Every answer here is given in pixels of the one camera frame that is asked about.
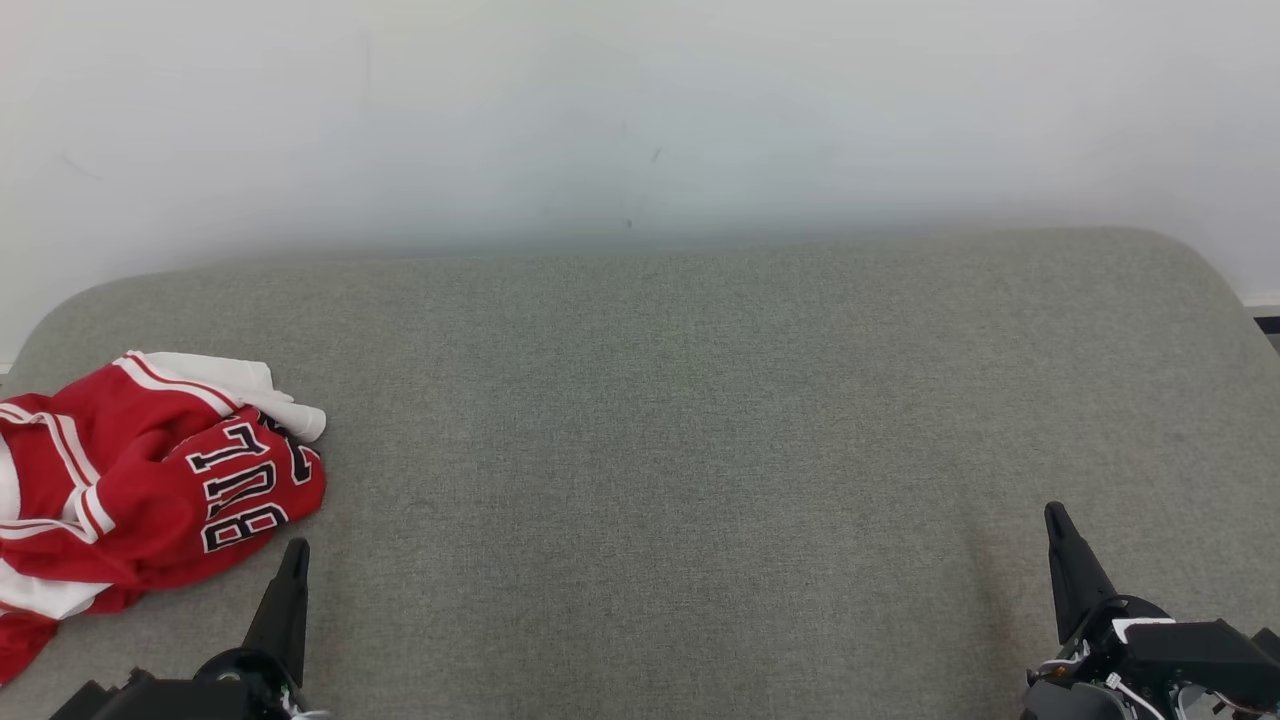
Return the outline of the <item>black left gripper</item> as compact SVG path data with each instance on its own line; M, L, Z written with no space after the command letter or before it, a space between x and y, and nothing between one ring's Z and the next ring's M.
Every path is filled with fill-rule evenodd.
M310 544L285 546L243 648L207 661L191 679L161 679L140 667L123 685L84 683L54 719L329 719L301 687L308 616Z

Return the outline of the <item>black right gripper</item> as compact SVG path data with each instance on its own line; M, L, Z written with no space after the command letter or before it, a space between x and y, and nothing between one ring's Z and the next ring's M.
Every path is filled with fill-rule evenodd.
M1174 691L1126 676L1126 634L1172 624L1157 606L1117 594L1061 502L1044 506L1059 655L1027 673L1021 719L1179 719Z

